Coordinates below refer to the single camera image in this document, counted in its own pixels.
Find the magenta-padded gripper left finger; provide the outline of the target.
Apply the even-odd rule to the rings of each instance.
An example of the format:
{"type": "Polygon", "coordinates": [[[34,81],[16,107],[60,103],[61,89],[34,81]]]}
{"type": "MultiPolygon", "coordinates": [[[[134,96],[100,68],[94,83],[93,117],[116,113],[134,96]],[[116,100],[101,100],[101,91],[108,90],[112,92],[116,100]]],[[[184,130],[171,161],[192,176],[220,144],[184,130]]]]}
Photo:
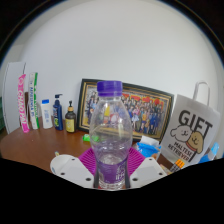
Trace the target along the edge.
{"type": "Polygon", "coordinates": [[[58,159],[62,163],[59,171],[61,177],[84,188],[94,187],[97,165],[92,149],[79,157],[60,155],[58,159]]]}

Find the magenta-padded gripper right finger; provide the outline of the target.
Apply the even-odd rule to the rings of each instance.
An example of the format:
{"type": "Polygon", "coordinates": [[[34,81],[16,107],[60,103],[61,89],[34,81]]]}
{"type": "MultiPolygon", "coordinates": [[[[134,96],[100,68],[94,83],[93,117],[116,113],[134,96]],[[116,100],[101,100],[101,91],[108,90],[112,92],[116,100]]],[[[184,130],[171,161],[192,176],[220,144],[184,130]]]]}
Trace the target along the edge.
{"type": "Polygon", "coordinates": [[[127,159],[126,187],[140,188],[167,174],[153,157],[144,157],[136,149],[131,148],[127,159]]]}

